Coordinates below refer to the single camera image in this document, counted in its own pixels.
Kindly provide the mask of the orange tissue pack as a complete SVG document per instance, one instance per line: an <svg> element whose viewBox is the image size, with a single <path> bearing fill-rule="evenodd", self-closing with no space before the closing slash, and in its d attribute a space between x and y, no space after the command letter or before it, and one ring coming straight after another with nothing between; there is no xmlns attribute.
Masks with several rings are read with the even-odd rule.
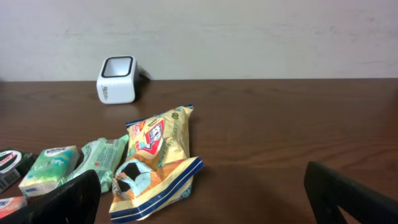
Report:
<svg viewBox="0 0 398 224"><path fill-rule="evenodd" d="M25 197L10 197L0 200L0 218L4 218L27 205Z"/></svg>

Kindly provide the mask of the green wet wipes pack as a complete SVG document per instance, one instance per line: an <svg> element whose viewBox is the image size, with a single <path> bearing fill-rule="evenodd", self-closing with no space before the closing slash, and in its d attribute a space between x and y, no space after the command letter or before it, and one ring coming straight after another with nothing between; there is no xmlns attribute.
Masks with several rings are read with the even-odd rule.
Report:
<svg viewBox="0 0 398 224"><path fill-rule="evenodd" d="M83 146L81 149L82 162L74 171L66 177L62 177L58 181L57 187L88 170L94 170L101 184L101 193L107 192L111 187L117 166L121 162L128 139L127 134L118 139L99 138Z"/></svg>

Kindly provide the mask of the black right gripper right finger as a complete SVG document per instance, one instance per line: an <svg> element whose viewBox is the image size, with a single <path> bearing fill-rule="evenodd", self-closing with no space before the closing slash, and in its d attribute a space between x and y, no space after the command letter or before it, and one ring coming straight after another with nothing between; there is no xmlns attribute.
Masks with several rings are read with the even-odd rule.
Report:
<svg viewBox="0 0 398 224"><path fill-rule="evenodd" d="M397 201L315 161L304 187L317 223L344 223L341 210L360 223L397 223Z"/></svg>

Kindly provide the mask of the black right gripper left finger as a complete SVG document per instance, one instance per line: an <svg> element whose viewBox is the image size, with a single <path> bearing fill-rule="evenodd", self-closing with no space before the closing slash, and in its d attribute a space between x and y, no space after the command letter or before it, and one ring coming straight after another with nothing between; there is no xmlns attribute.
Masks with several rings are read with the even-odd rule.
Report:
<svg viewBox="0 0 398 224"><path fill-rule="evenodd" d="M88 170L38 200L1 218L4 224L95 222L101 197L97 173Z"/></svg>

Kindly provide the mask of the small green wipes pack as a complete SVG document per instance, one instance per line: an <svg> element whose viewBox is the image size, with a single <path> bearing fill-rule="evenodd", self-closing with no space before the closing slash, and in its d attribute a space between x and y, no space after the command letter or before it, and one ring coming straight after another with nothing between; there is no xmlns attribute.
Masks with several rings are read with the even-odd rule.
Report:
<svg viewBox="0 0 398 224"><path fill-rule="evenodd" d="M73 171L79 157L76 146L43 150L19 184L23 196L31 198L53 191Z"/></svg>

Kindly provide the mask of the roll of tape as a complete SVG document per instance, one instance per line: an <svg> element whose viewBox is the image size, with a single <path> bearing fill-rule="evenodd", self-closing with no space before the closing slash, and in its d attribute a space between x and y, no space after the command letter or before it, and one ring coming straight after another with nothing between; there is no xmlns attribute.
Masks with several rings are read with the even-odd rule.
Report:
<svg viewBox="0 0 398 224"><path fill-rule="evenodd" d="M1 150L0 156L1 193L3 193L28 173L37 156L10 147Z"/></svg>

